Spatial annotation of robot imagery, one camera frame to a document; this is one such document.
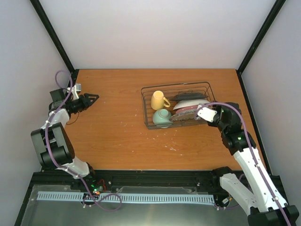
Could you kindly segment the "pink polka dot plate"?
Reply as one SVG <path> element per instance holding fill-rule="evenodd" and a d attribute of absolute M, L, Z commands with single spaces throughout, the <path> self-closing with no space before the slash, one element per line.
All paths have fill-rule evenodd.
<path fill-rule="evenodd" d="M 193 106 L 188 106 L 188 107 L 184 107 L 181 109 L 178 109 L 176 111 L 176 114 L 190 114 L 190 113 L 195 113 L 195 111 L 197 110 L 198 106 L 197 105 L 193 105 Z"/>

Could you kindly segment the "grey speckled plate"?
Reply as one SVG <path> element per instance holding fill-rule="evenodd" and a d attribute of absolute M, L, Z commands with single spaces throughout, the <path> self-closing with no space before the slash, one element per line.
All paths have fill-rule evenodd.
<path fill-rule="evenodd" d="M 170 117 L 170 121 L 203 121 L 199 116 L 195 115 L 195 111 L 183 111 L 181 113 L 176 113 Z"/>

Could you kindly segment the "white floral patterned plate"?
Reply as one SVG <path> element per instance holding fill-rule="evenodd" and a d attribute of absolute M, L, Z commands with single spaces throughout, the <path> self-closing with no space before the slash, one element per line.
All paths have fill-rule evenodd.
<path fill-rule="evenodd" d="M 194 100 L 183 100 L 178 102 L 173 110 L 177 110 L 180 108 L 184 108 L 184 107 L 188 107 L 188 106 L 193 106 L 193 105 L 199 105 L 199 104 L 208 104 L 209 101 L 205 100 L 205 99 L 194 99 Z"/>

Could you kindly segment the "striped brown dinner plate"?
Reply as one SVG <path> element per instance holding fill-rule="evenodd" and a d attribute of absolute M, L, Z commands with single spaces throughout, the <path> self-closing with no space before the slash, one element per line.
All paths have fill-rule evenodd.
<path fill-rule="evenodd" d="M 171 98 L 172 101 L 183 101 L 183 100 L 194 100 L 194 99 L 206 99 L 208 98 L 207 95 L 194 92 L 194 93 L 181 93 L 175 95 L 173 98 Z"/>

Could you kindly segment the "black wire dish rack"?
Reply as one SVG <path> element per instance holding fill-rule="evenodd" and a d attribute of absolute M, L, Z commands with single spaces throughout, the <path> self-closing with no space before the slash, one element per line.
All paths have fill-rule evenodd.
<path fill-rule="evenodd" d="M 203 82 L 189 82 L 189 83 L 175 83 L 166 85 L 157 85 L 143 87 L 141 89 L 143 102 L 143 116 L 144 124 L 148 129 L 159 129 L 160 126 L 155 125 L 152 118 L 155 110 L 151 107 L 151 97 L 155 91 L 162 91 L 164 97 L 170 102 L 170 107 L 164 107 L 172 115 L 184 106 L 176 106 L 181 101 L 203 99 L 208 102 L 215 100 L 211 85 L 207 81 Z"/>

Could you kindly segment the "light green ceramic bowl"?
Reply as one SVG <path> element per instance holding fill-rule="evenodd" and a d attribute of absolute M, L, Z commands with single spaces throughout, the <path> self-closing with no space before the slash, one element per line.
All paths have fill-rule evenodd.
<path fill-rule="evenodd" d="M 165 128 L 170 127 L 173 124 L 173 122 L 170 121 L 171 116 L 172 115 L 168 110 L 159 109 L 154 113 L 154 115 L 152 117 L 152 121 L 155 126 L 165 129 Z"/>

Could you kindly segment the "yellow ceramic mug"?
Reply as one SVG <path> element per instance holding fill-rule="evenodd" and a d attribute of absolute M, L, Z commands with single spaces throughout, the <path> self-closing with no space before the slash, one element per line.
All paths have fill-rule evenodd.
<path fill-rule="evenodd" d="M 164 93 L 160 90 L 157 90 L 152 94 L 150 104 L 153 110 L 159 110 L 164 107 L 171 106 L 169 100 L 164 96 Z"/>

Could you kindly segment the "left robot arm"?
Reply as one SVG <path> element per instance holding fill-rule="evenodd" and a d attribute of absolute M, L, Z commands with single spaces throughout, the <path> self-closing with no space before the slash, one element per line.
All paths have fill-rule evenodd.
<path fill-rule="evenodd" d="M 70 94 L 63 89 L 50 92 L 52 103 L 45 124 L 31 132 L 31 139 L 38 160 L 44 170 L 63 170 L 75 179 L 81 179 L 86 189 L 94 189 L 98 184 L 95 171 L 89 163 L 75 155 L 74 148 L 64 129 L 72 114 L 91 107 L 99 96 L 84 93 Z"/>

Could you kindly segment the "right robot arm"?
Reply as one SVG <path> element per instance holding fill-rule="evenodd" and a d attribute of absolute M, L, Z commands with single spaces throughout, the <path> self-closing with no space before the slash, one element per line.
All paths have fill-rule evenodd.
<path fill-rule="evenodd" d="M 195 115 L 218 128 L 224 146 L 240 165 L 249 188 L 228 169 L 218 169 L 219 185 L 244 210 L 251 226 L 294 226 L 299 217 L 266 171 L 259 151 L 246 128 L 239 106 L 213 102 L 200 105 Z"/>

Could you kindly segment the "black aluminium frame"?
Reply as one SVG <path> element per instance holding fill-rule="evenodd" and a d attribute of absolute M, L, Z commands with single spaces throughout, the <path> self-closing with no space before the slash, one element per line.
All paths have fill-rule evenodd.
<path fill-rule="evenodd" d="M 270 26 L 274 22 L 276 16 L 283 7 L 285 1 L 277 0 L 275 1 L 273 7 L 271 8 L 269 14 L 267 15 L 264 23 L 262 24 L 260 30 L 258 31 L 255 39 L 253 40 L 249 50 L 247 51 L 242 63 L 240 64 L 238 70 L 236 71 L 238 76 L 238 81 L 241 86 L 244 99 L 247 105 L 247 109 L 251 116 L 252 124 L 255 128 L 256 137 L 260 138 L 259 130 L 255 122 L 253 111 L 249 102 L 249 98 L 246 93 L 245 85 L 242 80 L 242 73 L 249 64 L 253 55 L 255 54 L 257 48 L 259 47 L 261 41 L 269 30 Z M 41 22 L 43 23 L 46 31 L 48 32 L 50 38 L 52 39 L 55 47 L 57 48 L 59 54 L 61 55 L 63 61 L 65 62 L 69 72 L 71 73 L 72 83 L 75 84 L 79 70 L 74 69 L 65 49 L 63 48 L 42 4 L 38 0 L 32 0 L 31 4 L 35 9 L 37 15 L 39 16 Z M 114 180 L 113 185 L 109 188 L 116 188 L 117 183 L 120 182 L 121 186 L 128 187 L 168 187 L 168 182 L 175 182 L 178 178 L 180 184 L 184 185 L 185 182 L 192 180 L 192 177 L 196 177 L 196 185 L 199 185 L 200 181 L 204 181 L 205 184 L 201 186 L 201 189 L 207 193 L 213 194 L 214 197 L 220 198 L 225 195 L 225 190 L 222 189 L 219 179 L 227 172 L 230 172 L 229 167 L 221 167 L 214 169 L 212 171 L 162 171 L 162 170 L 142 170 L 142 171 L 132 171 L 132 170 L 119 170 L 117 172 L 117 179 Z M 42 166 L 40 172 L 34 173 L 24 197 L 23 204 L 20 208 L 18 217 L 16 219 L 15 225 L 19 226 L 25 222 L 26 212 L 29 210 L 29 195 L 33 191 L 34 185 L 70 185 L 74 189 L 82 190 L 84 184 L 76 182 L 66 173 L 58 172 L 56 173 L 53 169 L 48 169 Z M 285 226 L 286 222 L 289 221 L 291 225 L 295 225 L 297 218 L 300 213 L 297 207 L 294 205 L 286 204 L 282 209 L 273 210 L 270 209 L 267 212 L 260 213 L 258 210 L 252 208 L 251 216 L 249 217 L 252 222 L 250 225 L 254 226 L 258 222 L 267 226 Z"/>

